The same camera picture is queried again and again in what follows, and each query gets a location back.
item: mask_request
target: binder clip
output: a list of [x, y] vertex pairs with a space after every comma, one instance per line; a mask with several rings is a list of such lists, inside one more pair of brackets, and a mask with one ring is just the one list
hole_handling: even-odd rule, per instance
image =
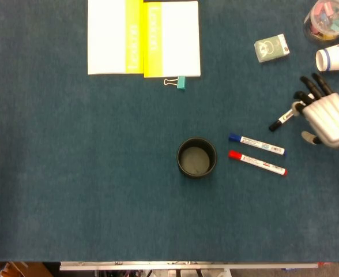
[[164, 79], [163, 81], [163, 84], [164, 85], [175, 85], [177, 87], [177, 89], [181, 89], [181, 90], [185, 90], [185, 77], [184, 76], [179, 76], [178, 78], [176, 79], [172, 79], [172, 80], [169, 80], [169, 79]]

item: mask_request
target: red marker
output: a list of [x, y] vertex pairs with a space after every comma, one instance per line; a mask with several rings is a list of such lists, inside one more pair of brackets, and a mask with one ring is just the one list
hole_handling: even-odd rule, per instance
[[231, 158], [231, 159], [235, 159], [235, 160], [241, 160], [243, 162], [252, 164], [253, 166], [258, 166], [262, 169], [272, 171], [272, 172], [280, 174], [282, 176], [287, 175], [287, 169], [283, 169], [282, 167], [274, 166], [273, 164], [263, 162], [262, 160], [258, 160], [258, 159], [254, 159], [254, 158], [245, 156], [243, 154], [237, 153], [234, 150], [231, 150], [228, 153], [228, 157]]

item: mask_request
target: robotic hand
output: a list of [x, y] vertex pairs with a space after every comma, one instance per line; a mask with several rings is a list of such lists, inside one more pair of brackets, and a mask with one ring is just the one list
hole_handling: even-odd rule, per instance
[[[301, 77], [311, 94], [308, 96], [302, 91], [294, 94], [294, 98], [301, 101], [292, 104], [293, 113], [295, 116], [302, 114], [315, 130], [318, 137], [311, 135], [313, 144], [339, 148], [339, 94], [333, 92], [321, 76], [313, 73], [312, 77], [322, 91], [307, 77]], [[309, 140], [307, 134], [303, 132], [302, 136]]]

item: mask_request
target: white cylinder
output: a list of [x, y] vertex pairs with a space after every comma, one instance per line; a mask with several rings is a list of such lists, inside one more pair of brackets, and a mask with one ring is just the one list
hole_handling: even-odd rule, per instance
[[339, 70], [339, 44], [317, 51], [315, 62], [319, 71]]

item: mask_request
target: notebook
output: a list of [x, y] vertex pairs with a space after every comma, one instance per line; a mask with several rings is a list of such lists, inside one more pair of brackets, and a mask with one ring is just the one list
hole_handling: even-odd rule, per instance
[[142, 0], [89, 0], [88, 74], [143, 73]]
[[200, 76], [198, 2], [148, 2], [144, 77]]

